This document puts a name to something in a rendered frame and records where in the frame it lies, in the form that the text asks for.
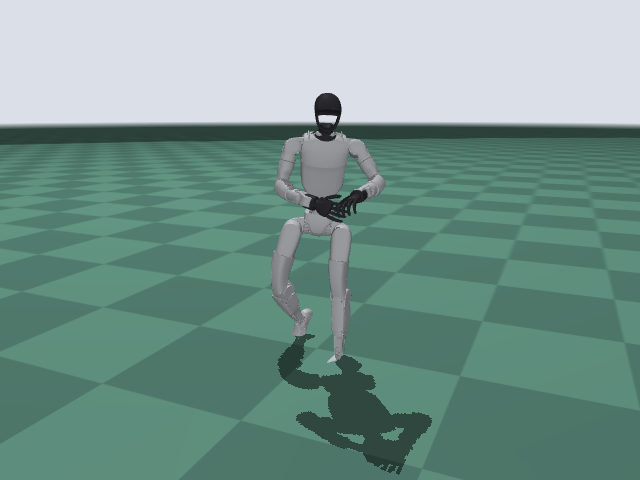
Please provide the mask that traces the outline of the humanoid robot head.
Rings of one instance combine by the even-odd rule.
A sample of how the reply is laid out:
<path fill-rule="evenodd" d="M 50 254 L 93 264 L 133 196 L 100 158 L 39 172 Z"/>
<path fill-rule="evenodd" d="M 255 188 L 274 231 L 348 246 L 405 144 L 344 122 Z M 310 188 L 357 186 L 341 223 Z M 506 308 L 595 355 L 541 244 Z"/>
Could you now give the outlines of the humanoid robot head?
<path fill-rule="evenodd" d="M 330 135 L 336 129 L 342 112 L 339 98 L 332 93 L 323 93 L 317 97 L 314 108 L 316 123 L 319 128 L 317 131 L 321 133 L 321 136 L 317 136 L 316 134 L 314 136 L 321 141 L 334 140 L 336 138 L 336 135 Z M 333 115 L 337 116 L 337 119 L 334 125 L 332 123 L 319 123 L 319 115 Z M 316 133 L 317 131 L 312 132 L 311 134 Z"/>

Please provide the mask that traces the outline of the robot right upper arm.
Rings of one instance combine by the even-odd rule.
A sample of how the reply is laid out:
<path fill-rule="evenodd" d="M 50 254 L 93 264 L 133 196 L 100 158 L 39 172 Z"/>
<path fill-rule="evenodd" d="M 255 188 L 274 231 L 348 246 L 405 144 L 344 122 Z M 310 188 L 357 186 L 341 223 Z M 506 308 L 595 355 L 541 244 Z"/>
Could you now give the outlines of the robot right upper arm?
<path fill-rule="evenodd" d="M 285 184 L 293 185 L 289 181 L 289 178 L 296 161 L 294 156 L 301 152 L 303 139 L 304 137 L 290 138 L 284 143 L 278 165 L 276 182 L 281 179 Z"/>

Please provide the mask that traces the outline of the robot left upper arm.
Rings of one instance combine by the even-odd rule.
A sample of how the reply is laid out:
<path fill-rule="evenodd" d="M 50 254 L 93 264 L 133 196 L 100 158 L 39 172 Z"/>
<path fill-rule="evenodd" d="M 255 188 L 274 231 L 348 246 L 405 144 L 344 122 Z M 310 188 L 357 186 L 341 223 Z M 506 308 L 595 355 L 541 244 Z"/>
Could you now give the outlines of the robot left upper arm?
<path fill-rule="evenodd" d="M 346 139 L 348 143 L 350 156 L 358 159 L 357 163 L 360 166 L 361 170 L 364 172 L 364 174 L 369 178 L 368 181 L 375 179 L 376 175 L 380 175 L 377 165 L 375 164 L 373 158 L 368 152 L 365 144 L 358 139 L 350 139 L 350 138 L 346 138 Z"/>

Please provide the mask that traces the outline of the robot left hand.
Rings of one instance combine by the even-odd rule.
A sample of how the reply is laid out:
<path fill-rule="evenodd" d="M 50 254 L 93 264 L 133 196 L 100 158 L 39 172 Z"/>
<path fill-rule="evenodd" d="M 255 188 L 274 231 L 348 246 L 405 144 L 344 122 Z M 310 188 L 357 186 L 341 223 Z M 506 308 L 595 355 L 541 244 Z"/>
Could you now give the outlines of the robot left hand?
<path fill-rule="evenodd" d="M 349 196 L 341 200 L 336 206 L 334 212 L 337 212 L 338 218 L 340 218 L 340 210 L 342 208 L 342 217 L 345 217 L 345 207 L 347 206 L 347 214 L 350 216 L 350 207 L 353 205 L 354 214 L 356 214 L 356 204 L 363 202 L 367 199 L 367 191 L 354 190 Z"/>

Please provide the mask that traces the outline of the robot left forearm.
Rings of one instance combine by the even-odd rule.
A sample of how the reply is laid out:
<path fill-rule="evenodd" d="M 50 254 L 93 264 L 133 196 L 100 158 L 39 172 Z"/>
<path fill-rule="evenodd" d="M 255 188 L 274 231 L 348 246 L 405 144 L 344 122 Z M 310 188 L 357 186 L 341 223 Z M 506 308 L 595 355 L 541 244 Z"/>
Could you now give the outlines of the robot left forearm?
<path fill-rule="evenodd" d="M 379 193 L 383 191 L 385 186 L 385 180 L 380 175 L 376 175 L 375 179 L 368 181 L 365 185 L 355 190 L 367 191 L 368 197 L 363 201 L 366 202 L 371 197 L 376 197 L 377 195 L 379 195 Z"/>

